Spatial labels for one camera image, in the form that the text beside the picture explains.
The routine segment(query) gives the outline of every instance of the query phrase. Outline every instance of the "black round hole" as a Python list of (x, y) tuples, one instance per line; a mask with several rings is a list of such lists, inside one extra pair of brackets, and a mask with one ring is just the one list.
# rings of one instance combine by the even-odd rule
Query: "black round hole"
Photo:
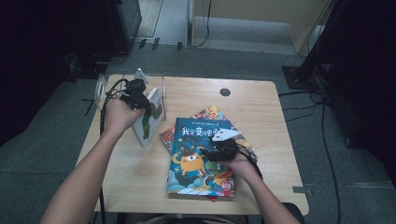
[(224, 89), (220, 90), (220, 94), (222, 96), (229, 96), (231, 94), (231, 92), (230, 92), (230, 90), (224, 88)]

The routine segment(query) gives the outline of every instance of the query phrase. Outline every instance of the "wire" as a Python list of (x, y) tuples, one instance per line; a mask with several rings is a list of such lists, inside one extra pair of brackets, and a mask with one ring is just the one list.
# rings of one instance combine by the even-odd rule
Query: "wire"
[[(107, 104), (110, 100), (117, 98), (117, 94), (121, 91), (116, 91), (113, 93), (113, 91), (116, 89), (117, 85), (121, 84), (121, 82), (128, 82), (127, 79), (123, 78), (118, 80), (116, 83), (114, 83), (113, 87), (111, 87), (110, 91), (106, 93), (106, 99), (103, 103), (103, 107), (100, 113), (100, 135), (102, 135), (103, 131), (105, 130), (105, 121), (106, 121), (106, 107)], [(99, 202), (100, 202), (100, 212), (102, 216), (102, 223), (106, 224), (106, 211), (105, 211), (105, 199), (103, 195), (103, 188), (100, 190), (99, 194)]]
[(122, 61), (125, 58), (126, 54), (123, 55), (120, 59), (116, 60), (116, 61), (110, 61), (110, 62), (95, 62), (98, 64), (113, 64), (113, 63), (119, 63), (120, 61)]
[[(300, 93), (305, 93), (305, 92), (311, 92), (310, 100), (315, 103), (314, 105), (300, 107), (300, 108), (288, 108), (288, 109), (285, 109), (285, 110), (306, 109), (306, 108), (310, 108), (310, 107), (314, 108), (313, 111), (309, 115), (304, 115), (304, 116), (301, 116), (299, 118), (295, 118), (295, 119), (300, 119), (300, 118), (304, 118), (304, 117), (308, 117), (308, 116), (312, 115), (314, 113), (315, 108), (316, 108), (317, 105), (323, 105), (322, 116), (321, 116), (321, 127), (320, 127), (321, 128), (321, 136), (322, 136), (323, 145), (324, 145), (325, 150), (326, 150), (326, 155), (327, 155), (327, 158), (329, 160), (330, 169), (332, 171), (332, 181), (334, 183), (335, 198), (336, 198), (336, 201), (337, 201), (337, 224), (339, 224), (339, 223), (341, 223), (341, 202), (340, 202), (340, 195), (339, 195), (339, 190), (338, 190), (338, 182), (337, 182), (337, 178), (335, 176), (334, 166), (332, 164), (332, 158), (330, 156), (330, 152), (329, 152), (329, 148), (327, 146), (327, 141), (326, 141), (325, 132), (324, 132), (325, 131), (324, 130), (324, 118), (325, 118), (324, 117), (324, 115), (325, 115), (324, 112), (325, 112), (326, 102), (328, 101), (328, 98), (325, 95), (323, 95), (324, 92), (320, 92), (320, 91), (292, 91), (292, 92), (279, 94), (279, 96), (294, 95), (294, 94), (300, 94)], [(316, 93), (316, 94), (318, 94), (320, 96), (320, 100), (319, 101), (314, 99), (313, 93)]]
[(326, 137), (324, 134), (324, 111), (325, 111), (325, 108), (326, 108), (326, 104), (323, 104), (322, 118), (321, 118), (322, 140), (323, 140), (323, 145), (326, 149), (327, 158), (329, 159), (330, 168), (332, 170), (332, 181), (334, 183), (335, 198), (337, 200), (337, 223), (341, 223), (341, 203), (340, 203), (340, 195), (338, 192), (338, 183), (337, 183), (337, 178), (335, 177), (334, 166), (332, 165), (332, 158), (330, 157), (329, 148), (327, 147)]
[(259, 166), (257, 165), (257, 156), (256, 156), (256, 154), (255, 154), (255, 153), (252, 153), (250, 150), (248, 150), (246, 147), (244, 147), (244, 146), (242, 146), (242, 145), (240, 145), (240, 144), (238, 144), (238, 146), (244, 148), (244, 149), (247, 151), (247, 153), (248, 153), (249, 155), (247, 155), (247, 154), (245, 154), (244, 152), (241, 152), (241, 150), (235, 149), (235, 148), (233, 148), (233, 147), (223, 147), (223, 148), (227, 148), (227, 149), (236, 151), (236, 152), (238, 152), (239, 154), (241, 154), (241, 155), (243, 155), (244, 157), (246, 157), (247, 160), (250, 162), (250, 164), (251, 164), (251, 165), (254, 167), (254, 169), (256, 170), (256, 172), (257, 172), (257, 174), (259, 175), (259, 177), (262, 179), (262, 172), (260, 171), (260, 168), (259, 168)]
[(201, 44), (196, 45), (196, 46), (191, 46), (192, 48), (200, 48), (204, 44), (206, 44), (207, 40), (209, 40), (209, 19), (210, 19), (210, 8), (212, 8), (212, 0), (209, 1), (209, 8), (207, 10), (207, 22), (205, 24), (205, 18), (204, 18), (204, 26), (206, 27), (206, 36), (204, 40), (202, 41)]
[[(325, 99), (326, 98), (323, 95), (323, 92), (320, 92), (320, 91), (292, 91), (292, 92), (287, 92), (287, 93), (281, 93), (278, 96), (281, 97), (281, 96), (285, 96), (285, 95), (294, 95), (294, 94), (300, 94), (300, 93), (306, 93), (306, 92), (310, 92), (309, 97), (310, 97), (311, 101), (315, 103), (314, 105), (303, 106), (303, 107), (290, 107), (290, 108), (282, 109), (282, 111), (303, 110), (303, 109), (313, 108), (312, 111), (309, 114), (302, 115), (302, 116), (297, 117), (297, 118), (286, 119), (286, 122), (309, 117), (309, 116), (314, 114), (317, 105), (322, 105), (322, 104), (325, 103)], [(314, 99), (314, 94), (318, 94), (320, 96), (320, 100), (319, 101)]]

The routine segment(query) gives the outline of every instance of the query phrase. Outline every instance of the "grey carpet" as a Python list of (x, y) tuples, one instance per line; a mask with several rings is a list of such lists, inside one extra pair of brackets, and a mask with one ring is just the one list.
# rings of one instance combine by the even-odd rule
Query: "grey carpet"
[[(180, 77), (269, 80), (289, 92), (282, 65), (298, 66), (304, 57), (216, 49), (183, 49), (151, 45), (134, 47), (107, 74), (147, 74)], [(24, 132), (0, 148), (0, 223), (37, 223), (59, 183), (73, 169), (95, 106), (85, 115), (95, 80), (63, 83)], [(308, 94), (280, 98), (283, 108), (312, 105)], [(306, 223), (335, 223), (337, 206), (330, 164), (321, 138), (321, 109), (312, 116), (287, 122), (290, 139), (307, 190), (310, 212)], [(310, 113), (285, 111), (285, 119)], [(342, 223), (394, 223), (396, 190), (383, 165), (364, 149), (347, 148), (344, 134), (330, 105), (325, 107), (324, 130), (336, 173)], [(114, 223), (114, 214), (109, 216)], [(259, 217), (250, 217), (260, 223)]]

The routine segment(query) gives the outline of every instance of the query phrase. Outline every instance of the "book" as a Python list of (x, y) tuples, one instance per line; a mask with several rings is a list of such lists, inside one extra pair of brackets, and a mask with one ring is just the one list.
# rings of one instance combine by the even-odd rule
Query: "book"
[(142, 147), (149, 144), (164, 114), (163, 97), (160, 95), (158, 88), (152, 89), (147, 98), (150, 102), (151, 111), (140, 116), (132, 126)]
[(231, 129), (228, 120), (177, 118), (167, 193), (233, 197), (233, 171), (209, 161), (201, 149), (214, 150), (210, 141), (220, 129)]
[[(216, 120), (228, 120), (226, 116), (223, 114), (223, 112), (216, 106), (216, 105), (211, 105), (204, 110), (198, 112), (197, 114), (192, 116), (193, 119), (216, 119)], [(237, 129), (233, 126), (231, 123), (231, 129), (236, 130)], [(175, 126), (169, 128), (168, 130), (164, 131), (163, 133), (160, 133), (160, 139), (165, 145), (166, 149), (172, 153), (172, 146), (174, 143), (174, 135), (175, 135)], [(245, 138), (244, 135), (239, 134), (236, 136), (235, 141), (237, 144), (244, 146), (252, 151), (253, 145), (249, 143), (249, 141)]]

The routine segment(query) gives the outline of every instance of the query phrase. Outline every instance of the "book title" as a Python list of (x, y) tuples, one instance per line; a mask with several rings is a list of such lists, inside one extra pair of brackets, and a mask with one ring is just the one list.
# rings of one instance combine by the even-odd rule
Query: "book title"
[(181, 129), (181, 134), (184, 135), (193, 135), (193, 136), (212, 136), (216, 134), (218, 129), (217, 123), (211, 122), (193, 122), (193, 128), (183, 127)]

